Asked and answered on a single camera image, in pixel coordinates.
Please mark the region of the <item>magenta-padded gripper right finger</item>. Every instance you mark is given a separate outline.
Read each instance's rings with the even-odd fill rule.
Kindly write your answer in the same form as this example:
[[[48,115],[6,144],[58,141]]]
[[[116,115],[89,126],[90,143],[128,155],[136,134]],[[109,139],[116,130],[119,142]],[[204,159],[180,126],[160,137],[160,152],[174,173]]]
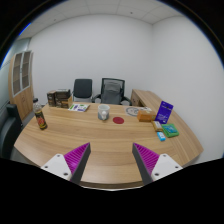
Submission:
[[[182,169],[168,154],[157,154],[137,143],[133,144],[132,153],[144,185]]]

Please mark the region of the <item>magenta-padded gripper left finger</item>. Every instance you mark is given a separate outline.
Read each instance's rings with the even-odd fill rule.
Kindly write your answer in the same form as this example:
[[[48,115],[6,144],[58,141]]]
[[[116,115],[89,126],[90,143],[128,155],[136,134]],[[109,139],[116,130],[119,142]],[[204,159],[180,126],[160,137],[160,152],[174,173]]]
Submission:
[[[42,166],[42,169],[72,183],[79,184],[90,153],[90,144],[86,143],[65,155],[56,154]]]

